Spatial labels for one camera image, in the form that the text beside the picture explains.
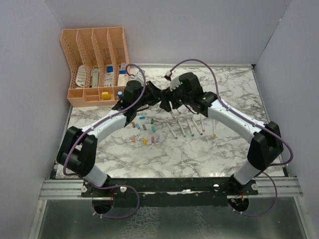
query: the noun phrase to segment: marble tabletop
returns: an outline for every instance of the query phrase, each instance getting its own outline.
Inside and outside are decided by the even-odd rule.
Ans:
[[[147,80],[164,89],[169,82],[163,78],[168,68],[143,68]],[[215,90],[211,73],[206,68],[177,68],[176,75],[193,72],[200,80],[204,91]],[[266,114],[250,68],[216,68],[219,91],[222,99],[232,107],[245,114],[266,122]],[[68,127],[81,128],[105,116],[111,107],[73,108]],[[179,108],[181,114],[173,110],[176,119],[183,125],[186,137],[183,137],[176,119],[153,106],[138,113],[133,120],[141,129],[128,125],[117,130],[97,148],[96,164],[111,177],[223,177],[233,174],[247,159],[249,144],[236,132],[220,122],[216,125],[216,137],[212,132],[212,120],[204,118],[205,132],[200,135],[191,119],[200,125],[199,115],[190,113],[184,106]],[[189,119],[195,136],[190,135],[186,119]],[[177,134],[173,137],[168,129],[168,122]],[[280,166],[266,170],[271,176],[283,176]],[[59,165],[56,178],[66,178]]]

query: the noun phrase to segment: test tube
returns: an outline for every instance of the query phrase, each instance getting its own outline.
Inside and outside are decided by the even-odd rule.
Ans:
[[[203,132],[200,130],[200,128],[198,127],[196,121],[194,119],[191,119],[193,121],[193,124],[195,126],[195,128],[197,129],[197,131],[199,132],[200,135],[203,135]]]
[[[177,122],[179,124],[180,129],[181,129],[181,132],[183,133],[184,138],[186,138],[185,131],[184,131],[183,126],[181,125],[181,122],[179,121],[179,119],[177,120]]]
[[[170,116],[174,119],[175,115],[174,115],[173,111],[170,111],[169,113],[170,113]]]
[[[169,125],[167,122],[166,122],[166,124],[167,124],[167,127],[169,128],[171,134],[174,136],[175,139],[177,139],[177,135],[176,135],[176,133],[174,132],[174,130],[170,127],[170,125]]]
[[[201,129],[203,130],[203,132],[205,132],[205,126],[204,126],[203,115],[200,115],[200,124],[201,124]]]
[[[213,119],[213,136],[216,137],[216,125],[215,125],[214,119]]]
[[[189,127],[189,131],[190,131],[190,134],[191,134],[191,136],[195,136],[195,134],[194,134],[194,132],[193,132],[193,129],[191,128],[191,125],[190,125],[190,122],[189,122],[189,120],[188,119],[186,119],[187,120],[187,123],[188,123],[188,127]]]

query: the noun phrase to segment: white wall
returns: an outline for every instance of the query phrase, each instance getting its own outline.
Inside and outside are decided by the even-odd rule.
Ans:
[[[318,10],[317,0],[293,0],[256,66],[269,116],[294,149],[289,171],[299,178],[314,225],[319,225]],[[284,156],[288,159],[287,150]]]
[[[61,28],[42,0],[0,8],[0,238],[27,238],[66,119]]]
[[[67,28],[124,26],[130,60],[255,64],[290,0],[47,0]]]

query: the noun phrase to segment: desk organizer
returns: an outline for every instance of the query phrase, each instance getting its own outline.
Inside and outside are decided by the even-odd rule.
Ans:
[[[71,71],[67,99],[73,107],[112,106],[118,100],[118,92],[125,86],[117,86],[121,63],[129,63],[123,27],[66,29],[62,31],[61,44]],[[79,88],[75,82],[79,66],[84,65],[85,84]],[[104,87],[107,66],[113,66],[113,86]],[[92,70],[99,68],[98,87],[91,87]],[[108,92],[110,100],[103,100]]]

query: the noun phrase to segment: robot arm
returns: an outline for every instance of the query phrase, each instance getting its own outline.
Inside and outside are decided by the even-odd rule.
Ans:
[[[129,111],[106,120],[92,131],[88,132],[80,141],[81,149],[75,149],[70,157],[67,168],[87,179],[91,183],[102,186],[108,175],[95,165],[97,145],[114,131],[125,127],[135,117],[141,107],[155,105],[159,102],[160,108],[167,112],[178,109],[182,105],[204,116],[216,119],[240,134],[249,144],[249,152],[246,161],[231,177],[229,184],[232,190],[240,192],[253,177],[264,171],[283,151],[282,143],[266,131],[255,127],[255,124],[264,125],[267,129],[280,136],[279,127],[276,123],[265,124],[252,119],[242,112],[235,110],[241,116],[251,119],[254,124],[249,124],[226,109],[213,92],[204,92],[199,80],[193,73],[185,73],[172,80],[173,87],[160,90],[151,82],[147,82],[146,90],[141,100]],[[132,80],[124,89],[124,97],[112,108],[110,114],[118,112],[134,102],[142,92],[139,81]],[[57,162],[64,165],[66,157],[76,139],[95,123],[78,129],[71,127],[67,130],[61,148],[57,155]]]
[[[250,144],[247,155],[248,161],[230,177],[230,184],[234,191],[240,192],[243,185],[246,185],[252,178],[269,167],[284,150],[282,142],[265,130],[255,126],[257,124],[264,125],[271,132],[281,136],[276,123],[271,121],[266,124],[252,119],[223,101],[226,106],[244,118],[249,119],[254,124],[247,123],[232,113],[229,108],[224,107],[216,94],[204,92],[197,76],[193,73],[185,73],[171,80],[170,87],[162,91],[160,107],[170,112],[171,107],[169,103],[171,103],[173,109],[187,105],[192,107],[198,114],[216,119],[237,132]]]

